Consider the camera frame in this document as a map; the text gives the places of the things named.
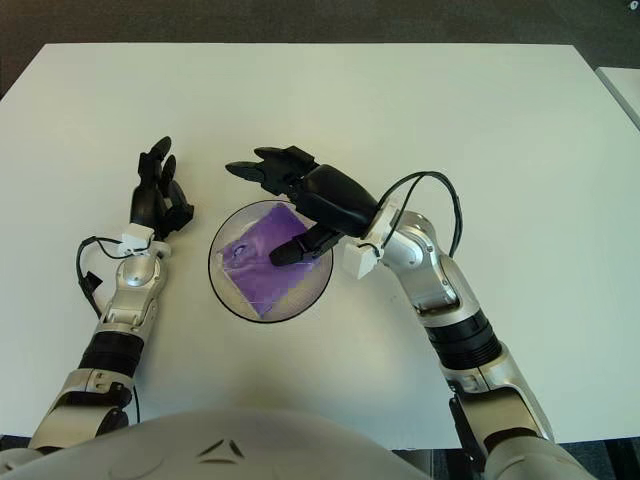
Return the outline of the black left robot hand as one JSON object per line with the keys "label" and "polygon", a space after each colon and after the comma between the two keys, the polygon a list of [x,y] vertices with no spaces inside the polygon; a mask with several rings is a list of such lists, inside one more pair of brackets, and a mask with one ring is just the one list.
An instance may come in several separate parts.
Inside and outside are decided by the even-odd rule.
{"label": "black left robot hand", "polygon": [[157,241],[180,231],[194,216],[194,206],[175,180],[177,162],[169,153],[171,145],[171,138],[165,136],[140,154],[139,184],[131,201],[130,222],[151,228]]}

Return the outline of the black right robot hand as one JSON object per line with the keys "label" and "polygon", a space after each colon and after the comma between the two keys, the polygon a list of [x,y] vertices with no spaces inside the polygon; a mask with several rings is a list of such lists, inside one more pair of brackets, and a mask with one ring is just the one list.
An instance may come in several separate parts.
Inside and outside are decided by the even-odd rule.
{"label": "black right robot hand", "polygon": [[273,195],[286,196],[298,213],[314,225],[269,253],[277,267],[315,260],[344,237],[361,238],[371,226],[378,201],[358,182],[340,170],[318,164],[296,146],[259,147],[258,162],[237,161],[226,170],[259,184]]}

